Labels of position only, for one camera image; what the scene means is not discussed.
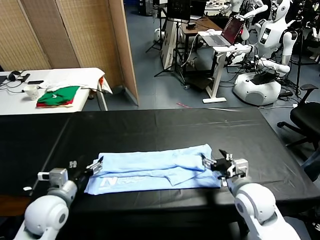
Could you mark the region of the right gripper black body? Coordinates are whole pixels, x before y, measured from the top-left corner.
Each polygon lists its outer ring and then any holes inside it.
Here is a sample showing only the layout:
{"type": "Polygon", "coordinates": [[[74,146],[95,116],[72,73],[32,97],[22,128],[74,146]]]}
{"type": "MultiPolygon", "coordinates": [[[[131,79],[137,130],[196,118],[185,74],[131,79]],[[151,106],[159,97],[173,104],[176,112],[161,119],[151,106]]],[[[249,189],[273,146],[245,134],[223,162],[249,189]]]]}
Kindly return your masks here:
{"type": "Polygon", "coordinates": [[[224,178],[231,178],[234,173],[232,165],[231,160],[217,159],[215,163],[211,164],[211,170],[218,171],[224,178]]]}

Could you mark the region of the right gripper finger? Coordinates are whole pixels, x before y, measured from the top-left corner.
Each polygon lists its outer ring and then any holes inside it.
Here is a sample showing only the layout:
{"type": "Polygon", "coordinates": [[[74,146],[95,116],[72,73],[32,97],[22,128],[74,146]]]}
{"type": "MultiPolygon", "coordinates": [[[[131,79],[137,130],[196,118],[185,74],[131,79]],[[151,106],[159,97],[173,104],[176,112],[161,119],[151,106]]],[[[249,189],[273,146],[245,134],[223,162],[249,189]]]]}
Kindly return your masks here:
{"type": "Polygon", "coordinates": [[[221,153],[221,155],[223,156],[224,160],[227,162],[232,162],[233,161],[233,154],[229,153],[225,150],[219,149],[219,152],[221,153]]]}
{"type": "Polygon", "coordinates": [[[211,171],[214,171],[217,166],[217,161],[207,158],[203,153],[201,154],[202,165],[211,171]]]}

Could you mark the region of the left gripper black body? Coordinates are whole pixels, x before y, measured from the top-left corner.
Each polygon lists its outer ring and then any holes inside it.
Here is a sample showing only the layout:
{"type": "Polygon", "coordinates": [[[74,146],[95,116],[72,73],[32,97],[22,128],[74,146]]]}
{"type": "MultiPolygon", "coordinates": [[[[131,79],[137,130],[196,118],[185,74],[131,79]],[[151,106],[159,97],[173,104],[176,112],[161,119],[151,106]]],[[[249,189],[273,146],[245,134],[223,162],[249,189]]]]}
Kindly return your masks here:
{"type": "Polygon", "coordinates": [[[85,156],[76,159],[76,167],[68,169],[68,179],[76,184],[78,188],[86,188],[93,170],[87,168],[92,162],[89,162],[85,156]]]}

